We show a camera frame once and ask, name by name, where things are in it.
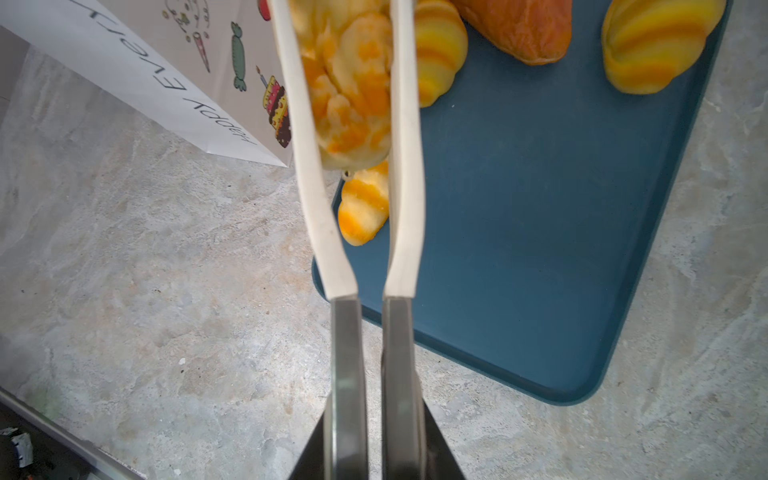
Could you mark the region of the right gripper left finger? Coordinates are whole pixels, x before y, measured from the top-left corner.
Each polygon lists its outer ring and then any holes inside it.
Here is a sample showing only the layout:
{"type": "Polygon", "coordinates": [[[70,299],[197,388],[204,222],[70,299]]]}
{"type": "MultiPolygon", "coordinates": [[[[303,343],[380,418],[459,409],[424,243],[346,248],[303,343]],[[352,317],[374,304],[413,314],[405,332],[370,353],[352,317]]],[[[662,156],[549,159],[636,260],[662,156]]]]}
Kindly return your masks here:
{"type": "Polygon", "coordinates": [[[289,480],[325,479],[325,414],[312,431],[301,455],[292,469],[289,480]]]}

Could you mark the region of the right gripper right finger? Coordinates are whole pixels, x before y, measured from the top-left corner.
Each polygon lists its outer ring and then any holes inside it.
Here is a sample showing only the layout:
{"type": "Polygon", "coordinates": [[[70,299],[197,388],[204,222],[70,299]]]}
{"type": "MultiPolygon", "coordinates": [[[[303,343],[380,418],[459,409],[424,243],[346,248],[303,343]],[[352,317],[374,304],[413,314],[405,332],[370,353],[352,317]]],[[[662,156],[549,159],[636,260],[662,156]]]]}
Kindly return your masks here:
{"type": "Polygon", "coordinates": [[[426,402],[423,402],[426,438],[426,479],[465,480],[460,466],[441,433],[426,402]]]}

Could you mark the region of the white and steel tongs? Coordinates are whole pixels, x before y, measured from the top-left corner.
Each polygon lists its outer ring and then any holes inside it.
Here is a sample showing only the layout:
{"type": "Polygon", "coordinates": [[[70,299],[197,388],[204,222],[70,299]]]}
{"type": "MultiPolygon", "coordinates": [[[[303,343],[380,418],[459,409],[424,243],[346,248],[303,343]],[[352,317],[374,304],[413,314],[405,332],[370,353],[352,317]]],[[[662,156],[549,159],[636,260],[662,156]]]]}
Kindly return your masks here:
{"type": "Polygon", "coordinates": [[[412,303],[425,236],[415,7],[410,1],[269,5],[305,224],[331,306],[323,475],[369,475],[362,304],[346,250],[390,235],[381,313],[382,474],[427,475],[412,303]]]}

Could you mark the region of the braided pastry bread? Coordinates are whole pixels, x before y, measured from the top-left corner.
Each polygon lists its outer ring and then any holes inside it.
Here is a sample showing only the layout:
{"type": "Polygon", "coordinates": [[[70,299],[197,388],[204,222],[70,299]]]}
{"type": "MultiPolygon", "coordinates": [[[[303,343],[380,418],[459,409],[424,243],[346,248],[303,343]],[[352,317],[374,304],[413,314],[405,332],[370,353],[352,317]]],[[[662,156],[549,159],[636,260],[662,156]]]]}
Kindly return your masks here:
{"type": "Polygon", "coordinates": [[[326,170],[357,171],[391,149],[388,1],[291,1],[316,140],[326,170]]]}

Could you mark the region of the small striped bun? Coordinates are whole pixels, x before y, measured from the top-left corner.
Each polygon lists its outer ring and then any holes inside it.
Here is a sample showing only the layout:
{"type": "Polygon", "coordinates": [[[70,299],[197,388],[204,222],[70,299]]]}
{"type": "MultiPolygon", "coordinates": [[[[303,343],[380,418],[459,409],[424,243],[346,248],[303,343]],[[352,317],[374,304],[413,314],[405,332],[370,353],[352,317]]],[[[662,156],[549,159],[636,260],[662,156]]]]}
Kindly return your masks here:
{"type": "Polygon", "coordinates": [[[414,10],[419,104],[433,105],[453,85],[468,53],[468,34],[450,1],[418,1],[414,10]]]}
{"type": "Polygon", "coordinates": [[[726,6],[725,0],[611,2],[601,28],[607,80],[625,94],[660,92],[696,63],[726,6]]]}

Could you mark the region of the reddish brown croissant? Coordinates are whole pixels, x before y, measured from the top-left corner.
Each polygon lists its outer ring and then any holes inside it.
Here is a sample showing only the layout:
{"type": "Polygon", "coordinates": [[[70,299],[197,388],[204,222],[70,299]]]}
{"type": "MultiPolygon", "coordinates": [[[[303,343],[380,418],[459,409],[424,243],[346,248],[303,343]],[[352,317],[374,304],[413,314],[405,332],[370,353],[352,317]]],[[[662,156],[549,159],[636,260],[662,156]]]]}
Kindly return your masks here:
{"type": "Polygon", "coordinates": [[[571,0],[454,0],[461,17],[527,65],[555,63],[572,39],[571,0]]]}

